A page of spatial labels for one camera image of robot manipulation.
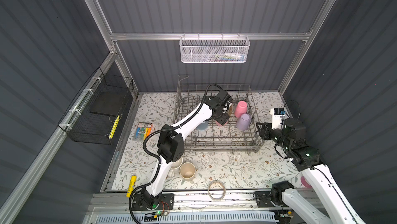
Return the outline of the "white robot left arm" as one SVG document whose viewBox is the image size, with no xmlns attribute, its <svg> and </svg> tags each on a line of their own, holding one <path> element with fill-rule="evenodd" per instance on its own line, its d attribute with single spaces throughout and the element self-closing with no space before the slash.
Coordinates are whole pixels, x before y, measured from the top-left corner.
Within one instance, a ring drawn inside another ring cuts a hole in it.
<svg viewBox="0 0 397 224">
<path fill-rule="evenodd" d="M 143 150 L 157 160 L 157 165 L 148 183 L 138 187 L 143 200 L 150 207 L 156 207 L 171 166 L 177 162 L 185 152 L 185 140 L 200 124 L 209 120 L 224 125 L 230 116 L 227 113 L 232 104 L 232 97 L 217 84 L 209 84 L 204 92 L 200 104 L 186 117 L 172 125 L 164 125 L 148 135 L 143 142 Z M 147 142 L 159 135 L 157 153 L 148 150 Z"/>
</svg>

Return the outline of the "purple cup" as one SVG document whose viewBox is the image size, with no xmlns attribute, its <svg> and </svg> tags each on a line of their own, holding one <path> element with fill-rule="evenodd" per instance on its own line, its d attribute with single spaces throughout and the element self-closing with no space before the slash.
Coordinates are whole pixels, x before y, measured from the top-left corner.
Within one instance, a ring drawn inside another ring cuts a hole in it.
<svg viewBox="0 0 397 224">
<path fill-rule="evenodd" d="M 241 130 L 245 131 L 249 128 L 251 124 L 251 117 L 249 114 L 244 113 L 242 114 L 236 122 L 236 127 Z"/>
</svg>

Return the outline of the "blue glass tumbler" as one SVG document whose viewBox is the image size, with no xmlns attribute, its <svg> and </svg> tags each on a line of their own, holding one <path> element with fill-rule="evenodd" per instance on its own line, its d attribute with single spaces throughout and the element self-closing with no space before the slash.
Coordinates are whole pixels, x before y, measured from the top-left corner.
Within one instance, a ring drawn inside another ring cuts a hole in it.
<svg viewBox="0 0 397 224">
<path fill-rule="evenodd" d="M 199 131 L 205 131 L 208 128 L 208 122 L 202 122 L 196 129 Z"/>
</svg>

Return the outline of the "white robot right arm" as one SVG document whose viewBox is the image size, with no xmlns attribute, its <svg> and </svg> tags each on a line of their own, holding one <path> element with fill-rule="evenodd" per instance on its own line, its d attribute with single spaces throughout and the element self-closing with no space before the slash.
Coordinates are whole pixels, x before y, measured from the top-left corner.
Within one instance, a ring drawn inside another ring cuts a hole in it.
<svg viewBox="0 0 397 224">
<path fill-rule="evenodd" d="M 354 210 L 334 180 L 329 167 L 317 149 L 307 144 L 306 127 L 294 118 L 274 116 L 272 123 L 256 123 L 258 135 L 281 147 L 283 158 L 292 162 L 316 192 L 326 210 L 323 214 L 306 200 L 288 181 L 272 185 L 273 205 L 287 205 L 307 224 L 362 224 L 364 220 Z"/>
</svg>

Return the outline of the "yellow glass tumbler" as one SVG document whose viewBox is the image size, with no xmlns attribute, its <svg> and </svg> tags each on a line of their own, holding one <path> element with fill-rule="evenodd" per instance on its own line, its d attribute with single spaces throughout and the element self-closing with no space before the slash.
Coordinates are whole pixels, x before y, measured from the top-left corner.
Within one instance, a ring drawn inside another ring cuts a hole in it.
<svg viewBox="0 0 397 224">
<path fill-rule="evenodd" d="M 228 115 L 232 115 L 233 114 L 233 103 L 230 103 L 228 106 L 228 110 L 227 110 Z"/>
</svg>

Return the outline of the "pink cup front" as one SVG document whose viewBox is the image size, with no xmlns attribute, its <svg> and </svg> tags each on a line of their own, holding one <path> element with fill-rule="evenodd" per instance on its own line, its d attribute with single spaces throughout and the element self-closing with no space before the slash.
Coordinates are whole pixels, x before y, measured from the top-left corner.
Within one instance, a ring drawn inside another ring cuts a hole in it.
<svg viewBox="0 0 397 224">
<path fill-rule="evenodd" d="M 234 115 L 236 118 L 240 118 L 243 114 L 247 113 L 248 103 L 245 101 L 239 101 L 236 105 Z"/>
</svg>

